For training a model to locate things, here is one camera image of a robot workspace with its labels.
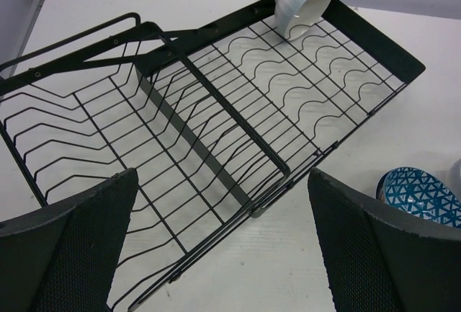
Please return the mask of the red patterned white bowl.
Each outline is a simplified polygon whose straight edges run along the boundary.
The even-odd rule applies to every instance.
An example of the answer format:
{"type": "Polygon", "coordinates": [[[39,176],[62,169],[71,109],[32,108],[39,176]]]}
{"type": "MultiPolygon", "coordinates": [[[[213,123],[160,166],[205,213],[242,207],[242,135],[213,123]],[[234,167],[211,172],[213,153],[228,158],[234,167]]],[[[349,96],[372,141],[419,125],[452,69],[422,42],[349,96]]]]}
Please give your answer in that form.
{"type": "Polygon", "coordinates": [[[460,201],[430,173],[402,166],[384,174],[375,198],[400,211],[444,226],[460,227],[460,201]]]}

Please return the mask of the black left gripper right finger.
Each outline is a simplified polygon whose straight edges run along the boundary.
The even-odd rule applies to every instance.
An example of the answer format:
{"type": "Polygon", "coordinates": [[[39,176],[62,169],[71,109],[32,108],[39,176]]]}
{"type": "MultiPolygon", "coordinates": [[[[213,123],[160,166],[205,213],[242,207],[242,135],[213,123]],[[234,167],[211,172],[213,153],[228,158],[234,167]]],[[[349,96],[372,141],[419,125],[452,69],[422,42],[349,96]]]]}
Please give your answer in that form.
{"type": "Polygon", "coordinates": [[[318,168],[308,194],[337,311],[459,311],[460,230],[365,195],[318,168]]]}

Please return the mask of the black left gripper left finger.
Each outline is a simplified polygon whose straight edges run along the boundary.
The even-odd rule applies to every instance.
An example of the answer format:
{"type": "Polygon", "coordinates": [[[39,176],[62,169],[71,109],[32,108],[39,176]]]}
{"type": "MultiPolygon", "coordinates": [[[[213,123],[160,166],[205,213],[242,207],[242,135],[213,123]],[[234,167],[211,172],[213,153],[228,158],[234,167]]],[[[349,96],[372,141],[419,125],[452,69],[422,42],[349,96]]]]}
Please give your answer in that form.
{"type": "Polygon", "coordinates": [[[1,222],[1,310],[108,311],[137,193],[129,168],[1,222]]]}

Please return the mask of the pale blue bowl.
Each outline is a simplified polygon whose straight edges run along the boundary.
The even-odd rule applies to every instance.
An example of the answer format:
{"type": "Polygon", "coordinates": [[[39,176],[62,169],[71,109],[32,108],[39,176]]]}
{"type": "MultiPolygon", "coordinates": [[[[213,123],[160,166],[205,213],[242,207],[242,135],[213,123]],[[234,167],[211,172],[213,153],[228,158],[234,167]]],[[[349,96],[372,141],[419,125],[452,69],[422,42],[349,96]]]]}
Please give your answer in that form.
{"type": "Polygon", "coordinates": [[[274,23],[286,41],[303,36],[326,11],[331,0],[275,0],[274,23]]]}
{"type": "Polygon", "coordinates": [[[458,200],[461,198],[461,179],[460,179],[460,167],[461,167],[461,159],[458,159],[453,165],[450,167],[449,171],[447,172],[447,186],[453,192],[453,194],[457,197],[458,200]]]}

